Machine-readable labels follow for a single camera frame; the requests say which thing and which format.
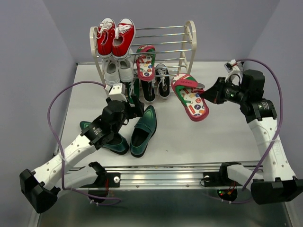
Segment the pink patterned flip-flop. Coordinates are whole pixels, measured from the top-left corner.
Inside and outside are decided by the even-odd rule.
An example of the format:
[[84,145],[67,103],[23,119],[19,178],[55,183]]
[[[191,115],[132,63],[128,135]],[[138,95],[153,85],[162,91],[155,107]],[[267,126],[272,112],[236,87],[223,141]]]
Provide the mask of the pink patterned flip-flop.
[[143,45],[137,49],[137,75],[141,81],[150,82],[155,78],[155,47]]
[[202,121],[209,115],[209,108],[205,100],[200,97],[205,86],[198,83],[190,74],[175,75],[171,87],[192,121]]

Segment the black canvas sneaker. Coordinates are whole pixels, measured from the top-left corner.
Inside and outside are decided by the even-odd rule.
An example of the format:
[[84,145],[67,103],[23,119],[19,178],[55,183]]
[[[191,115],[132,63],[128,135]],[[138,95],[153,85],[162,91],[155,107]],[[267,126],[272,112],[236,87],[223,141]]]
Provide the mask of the black canvas sneaker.
[[152,81],[141,81],[143,89],[143,97],[147,103],[152,103],[155,100],[154,83]]
[[170,95],[169,71],[164,64],[159,63],[156,66],[155,73],[156,73],[156,80],[157,80],[158,95],[163,99],[167,99]]

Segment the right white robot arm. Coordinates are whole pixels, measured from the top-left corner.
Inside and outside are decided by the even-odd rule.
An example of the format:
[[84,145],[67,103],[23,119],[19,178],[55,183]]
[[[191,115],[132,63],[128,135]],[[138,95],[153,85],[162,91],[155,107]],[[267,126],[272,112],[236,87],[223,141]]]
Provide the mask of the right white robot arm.
[[239,85],[233,84],[230,77],[219,77],[201,94],[214,104],[225,101],[239,104],[261,159],[252,171],[238,162],[222,163],[218,180],[222,184],[235,181],[243,189],[247,188],[259,205],[289,202],[303,192],[303,181],[288,163],[279,137],[282,118],[277,117],[273,102],[263,97],[264,84],[262,72],[246,70]]

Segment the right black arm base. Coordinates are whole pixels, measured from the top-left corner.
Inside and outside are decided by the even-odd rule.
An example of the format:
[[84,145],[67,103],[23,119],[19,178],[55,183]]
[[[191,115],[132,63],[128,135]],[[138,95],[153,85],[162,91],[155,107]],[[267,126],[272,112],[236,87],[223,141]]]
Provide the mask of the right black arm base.
[[202,176],[200,181],[202,186],[215,187],[219,199],[235,202],[238,197],[237,187],[239,186],[236,181],[222,177],[220,172],[203,172]]

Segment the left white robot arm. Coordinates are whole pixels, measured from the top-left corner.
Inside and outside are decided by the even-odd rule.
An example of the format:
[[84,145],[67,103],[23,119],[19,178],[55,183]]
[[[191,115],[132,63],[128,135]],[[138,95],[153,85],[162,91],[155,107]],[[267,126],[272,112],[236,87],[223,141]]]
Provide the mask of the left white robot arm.
[[120,174],[109,174],[97,161],[89,163],[83,169],[69,174],[77,163],[100,148],[107,148],[119,155],[129,150],[124,137],[119,134],[123,125],[130,119],[144,115],[144,103],[136,95],[132,96],[134,105],[131,106],[125,97],[113,100],[106,99],[102,115],[93,120],[66,148],[34,170],[25,169],[19,175],[20,188],[36,213],[49,210],[66,191],[78,192],[82,186],[105,187],[103,195],[98,197],[86,194],[93,203],[108,200],[109,186],[118,187],[114,178]]

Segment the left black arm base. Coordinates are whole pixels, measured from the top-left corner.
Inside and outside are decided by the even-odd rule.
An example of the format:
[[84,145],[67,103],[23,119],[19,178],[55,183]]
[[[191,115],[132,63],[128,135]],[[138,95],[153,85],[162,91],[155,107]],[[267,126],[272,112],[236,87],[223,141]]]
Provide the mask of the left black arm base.
[[108,198],[109,188],[120,187],[121,174],[118,172],[98,174],[93,183],[85,184],[81,188],[88,188],[88,194]]

